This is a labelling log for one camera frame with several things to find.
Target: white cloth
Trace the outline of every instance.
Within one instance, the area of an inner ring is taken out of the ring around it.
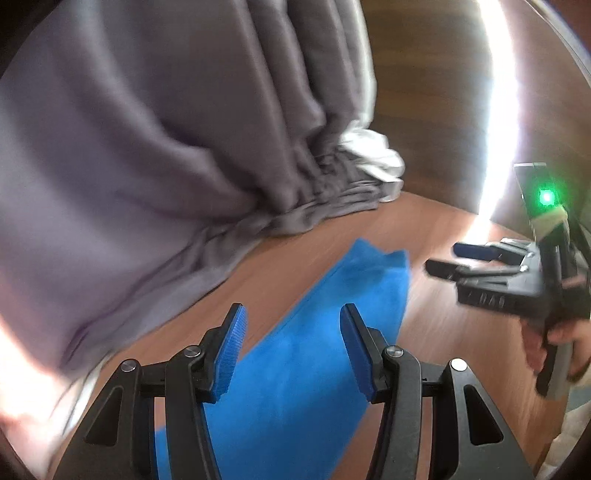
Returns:
[[[573,447],[581,438],[583,431],[591,420],[591,402],[568,412],[564,416],[564,423],[546,456],[536,480],[546,480],[560,466],[570,454]]]
[[[397,199],[403,185],[404,160],[388,147],[385,135],[365,128],[348,130],[340,139],[340,149],[354,159],[357,168],[383,182],[381,202]]]

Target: metal pivot screw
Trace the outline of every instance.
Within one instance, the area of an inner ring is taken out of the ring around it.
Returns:
[[[393,358],[400,358],[403,356],[404,350],[402,350],[397,345],[391,345],[386,347],[386,355],[391,356]]]
[[[199,345],[189,345],[184,351],[184,355],[187,358],[195,358],[196,356],[201,355],[201,348]]]
[[[135,367],[137,366],[135,360],[125,360],[122,364],[121,364],[121,370],[123,370],[124,372],[132,372],[135,370]]]
[[[466,370],[466,368],[468,368],[468,364],[461,358],[454,358],[452,360],[452,368],[459,372],[463,372]]]

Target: human hand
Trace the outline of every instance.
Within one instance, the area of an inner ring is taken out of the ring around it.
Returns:
[[[546,349],[542,347],[542,335],[522,319],[521,336],[527,364],[538,374],[544,368],[547,355]],[[570,364],[569,376],[578,377],[584,373],[591,361],[591,322],[589,320],[569,320],[559,323],[548,332],[548,342],[552,345],[573,342],[573,360]]]

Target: finger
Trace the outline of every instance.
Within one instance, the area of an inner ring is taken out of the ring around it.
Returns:
[[[542,336],[525,321],[521,322],[521,337],[525,350],[540,349],[542,347]]]
[[[526,351],[525,361],[527,365],[536,373],[540,373],[544,368],[544,362],[546,361],[546,350],[540,349],[537,351]]]
[[[554,327],[548,332],[548,341],[553,345],[574,342],[588,337],[591,326],[588,320],[569,320]]]
[[[565,278],[562,281],[563,288],[575,288],[587,284],[587,275],[577,275],[576,277]]]

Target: blue gripper pad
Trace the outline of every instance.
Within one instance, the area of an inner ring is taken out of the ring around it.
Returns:
[[[230,387],[247,326],[246,308],[238,307],[216,358],[215,378],[212,387],[212,393],[216,400],[219,400]]]
[[[393,345],[408,282],[405,252],[384,254],[357,240],[238,362],[228,393],[205,405],[223,480],[330,478],[368,405],[343,343],[340,309],[355,303]],[[248,308],[248,299],[232,300]],[[163,429],[156,442],[160,480],[169,480]]]
[[[484,260],[490,262],[499,257],[494,248],[486,245],[472,245],[458,242],[453,245],[453,254],[460,258],[473,258],[475,260]]]
[[[372,360],[353,317],[345,307],[340,311],[340,332],[359,391],[365,395],[368,402],[371,402],[376,396],[376,388],[372,381]]]

